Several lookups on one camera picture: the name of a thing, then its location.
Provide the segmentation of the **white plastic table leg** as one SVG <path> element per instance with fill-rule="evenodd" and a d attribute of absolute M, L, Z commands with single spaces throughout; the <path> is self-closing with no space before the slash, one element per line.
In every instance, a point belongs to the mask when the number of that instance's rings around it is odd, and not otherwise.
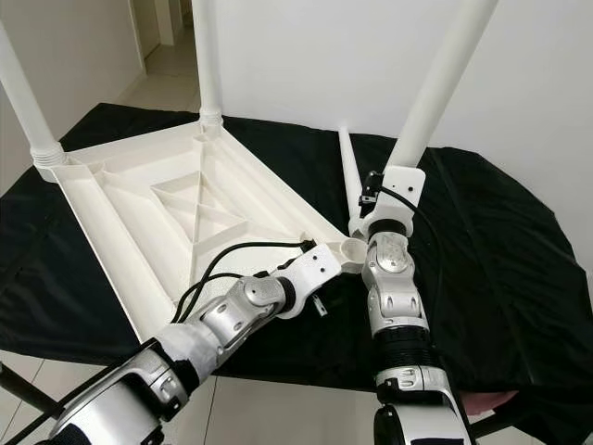
<path fill-rule="evenodd" d="M 191 4 L 200 94 L 199 123 L 203 135 L 215 139 L 223 132 L 223 98 L 213 0 L 191 0 Z"/>
<path fill-rule="evenodd" d="M 65 165 L 62 144 L 52 135 L 42 107 L 21 67 L 3 24 L 0 25 L 0 82 L 30 145 L 32 166 L 43 181 L 56 183 L 55 167 Z"/>
<path fill-rule="evenodd" d="M 387 170 L 418 166 L 498 4 L 499 0 L 461 0 L 385 163 Z"/>
<path fill-rule="evenodd" d="M 347 196 L 347 234 L 356 236 L 360 225 L 361 179 L 359 166 L 357 166 L 355 151 L 353 151 L 353 144 L 347 127 L 339 128 L 338 140 L 340 165 L 342 165 L 345 196 Z"/>

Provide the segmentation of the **white plastic table top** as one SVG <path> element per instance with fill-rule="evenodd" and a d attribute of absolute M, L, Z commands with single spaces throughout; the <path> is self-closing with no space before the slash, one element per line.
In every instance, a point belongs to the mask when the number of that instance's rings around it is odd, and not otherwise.
<path fill-rule="evenodd" d="M 343 273 L 367 256 L 275 167 L 228 131 L 207 139 L 200 123 L 82 148 L 54 173 L 139 340 L 173 317 L 212 261 L 219 278 L 200 302 L 224 293 L 233 273 L 292 261 L 301 240 L 329 246 Z"/>

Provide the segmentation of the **black table cloth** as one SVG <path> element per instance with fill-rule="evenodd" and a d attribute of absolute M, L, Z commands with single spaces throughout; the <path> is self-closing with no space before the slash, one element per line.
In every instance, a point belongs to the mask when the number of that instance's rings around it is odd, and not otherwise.
<path fill-rule="evenodd" d="M 94 106 L 62 139 L 68 153 L 196 123 L 196 114 Z M 229 116 L 224 130 L 345 233 L 338 135 Z M 593 407 L 587 273 L 554 212 L 480 154 L 433 147 L 420 162 L 410 251 L 436 350 L 453 388 L 518 390 L 534 410 Z M 108 365 L 136 338 L 59 183 L 29 169 L 0 200 L 0 347 Z"/>

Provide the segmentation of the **pink cloth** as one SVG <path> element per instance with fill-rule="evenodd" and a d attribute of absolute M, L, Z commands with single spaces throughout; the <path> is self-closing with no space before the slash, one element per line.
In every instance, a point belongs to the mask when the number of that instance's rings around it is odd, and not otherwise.
<path fill-rule="evenodd" d="M 459 401 L 463 404 L 467 416 L 477 416 L 496 410 L 520 394 L 518 390 L 508 391 L 462 391 Z"/>

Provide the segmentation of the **black metal table leg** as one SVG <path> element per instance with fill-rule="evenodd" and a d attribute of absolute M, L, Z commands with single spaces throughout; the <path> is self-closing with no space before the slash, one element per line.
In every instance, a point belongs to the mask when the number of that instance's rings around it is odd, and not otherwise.
<path fill-rule="evenodd" d="M 477 421 L 477 423 L 470 424 L 469 431 L 472 438 L 478 440 L 503 431 L 505 428 L 513 427 L 525 417 L 526 414 L 522 410 L 510 410 L 508 408 L 508 410 L 494 411 L 486 418 Z"/>
<path fill-rule="evenodd" d="M 0 388 L 52 419 L 58 419 L 62 414 L 62 404 L 3 363 L 0 364 Z"/>

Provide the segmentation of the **white door frame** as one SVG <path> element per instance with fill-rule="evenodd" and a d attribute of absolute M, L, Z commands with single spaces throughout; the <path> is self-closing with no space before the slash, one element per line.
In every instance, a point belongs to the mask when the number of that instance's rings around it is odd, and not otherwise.
<path fill-rule="evenodd" d="M 181 41 L 181 0 L 131 0 L 131 8 L 143 56 L 160 45 L 174 46 Z"/>

